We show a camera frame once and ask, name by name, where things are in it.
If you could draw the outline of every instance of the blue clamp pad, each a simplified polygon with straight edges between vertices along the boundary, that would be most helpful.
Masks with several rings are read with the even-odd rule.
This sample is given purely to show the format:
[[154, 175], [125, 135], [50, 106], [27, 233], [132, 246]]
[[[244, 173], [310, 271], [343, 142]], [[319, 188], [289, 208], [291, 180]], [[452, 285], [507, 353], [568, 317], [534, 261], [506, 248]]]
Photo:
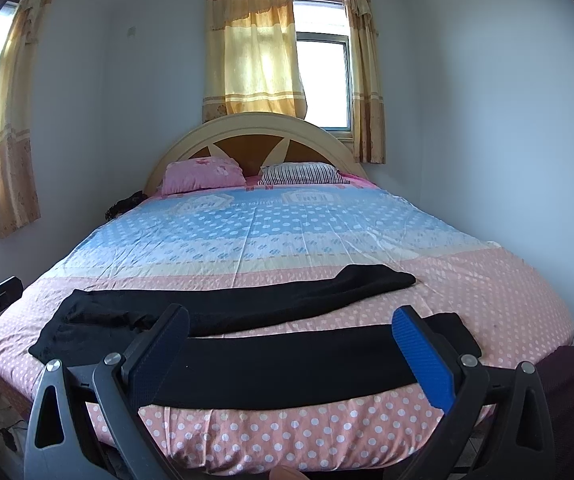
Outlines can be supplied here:
[[408, 305], [394, 312], [391, 332], [430, 404], [448, 413], [456, 401], [454, 375], [430, 341], [435, 334]]

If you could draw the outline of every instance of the blue polka dot sheet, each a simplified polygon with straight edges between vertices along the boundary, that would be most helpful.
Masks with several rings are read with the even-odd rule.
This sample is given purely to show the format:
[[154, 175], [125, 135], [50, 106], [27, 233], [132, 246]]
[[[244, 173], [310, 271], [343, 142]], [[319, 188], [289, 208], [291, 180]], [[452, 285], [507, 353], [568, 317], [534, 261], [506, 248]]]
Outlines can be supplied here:
[[96, 229], [46, 277], [235, 275], [487, 246], [377, 188], [205, 190], [148, 200]]

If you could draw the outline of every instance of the bed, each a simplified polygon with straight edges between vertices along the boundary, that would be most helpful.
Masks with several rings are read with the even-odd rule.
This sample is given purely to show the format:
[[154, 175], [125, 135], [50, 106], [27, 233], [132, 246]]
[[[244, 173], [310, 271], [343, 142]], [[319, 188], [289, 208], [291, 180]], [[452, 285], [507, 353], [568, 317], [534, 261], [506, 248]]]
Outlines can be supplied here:
[[[237, 160], [249, 177], [265, 164], [310, 160], [355, 177], [350, 184], [324, 186], [259, 187], [250, 180], [245, 187], [156, 196], [170, 162], [222, 154]], [[347, 264], [382, 263], [412, 273], [417, 283], [324, 316], [226, 337], [384, 324], [398, 306], [410, 304], [423, 317], [458, 313], [487, 365], [537, 362], [573, 341], [566, 306], [532, 267], [365, 177], [341, 142], [285, 116], [239, 114], [183, 136], [145, 186], [153, 198], [94, 231], [0, 317], [0, 389], [28, 416], [43, 367], [27, 349], [75, 288], [256, 286], [331, 278]], [[262, 370], [253, 370], [251, 362], [248, 356], [223, 356], [222, 364], [262, 381]], [[213, 380], [218, 384], [217, 370]], [[285, 381], [297, 380], [298, 364], [292, 363]], [[98, 437], [110, 444], [98, 406], [89, 404], [88, 410]], [[276, 412], [147, 406], [139, 413], [181, 468], [225, 475], [278, 464], [301, 470], [393, 465], [423, 446], [442, 416], [417, 384]]]

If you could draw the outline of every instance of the metal screw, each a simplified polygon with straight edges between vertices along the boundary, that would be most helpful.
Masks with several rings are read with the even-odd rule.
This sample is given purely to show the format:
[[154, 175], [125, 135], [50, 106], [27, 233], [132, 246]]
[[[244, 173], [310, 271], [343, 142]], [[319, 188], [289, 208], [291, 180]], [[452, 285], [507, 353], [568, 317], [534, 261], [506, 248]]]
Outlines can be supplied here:
[[47, 363], [47, 371], [55, 372], [56, 370], [58, 370], [58, 368], [60, 368], [61, 365], [62, 362], [60, 361], [60, 359], [52, 359]]
[[111, 366], [118, 364], [120, 362], [120, 359], [122, 359], [122, 356], [118, 354], [118, 352], [112, 352], [104, 358], [104, 363], [107, 366]]
[[460, 358], [460, 362], [462, 362], [462, 364], [464, 364], [467, 368], [478, 366], [478, 359], [476, 359], [476, 357], [471, 354], [464, 354]]
[[529, 374], [529, 375], [531, 375], [532, 373], [534, 373], [536, 371], [536, 367], [527, 361], [523, 362], [520, 365], [520, 368], [522, 368], [523, 372], [525, 372], [526, 374]]

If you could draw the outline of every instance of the striped pillow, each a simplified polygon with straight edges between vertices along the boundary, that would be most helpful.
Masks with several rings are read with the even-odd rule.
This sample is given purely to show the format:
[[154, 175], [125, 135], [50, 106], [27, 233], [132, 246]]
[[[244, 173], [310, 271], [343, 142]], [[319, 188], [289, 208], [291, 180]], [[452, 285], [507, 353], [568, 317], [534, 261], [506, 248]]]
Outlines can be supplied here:
[[350, 184], [337, 168], [324, 162], [283, 162], [262, 168], [259, 186], [279, 184]]

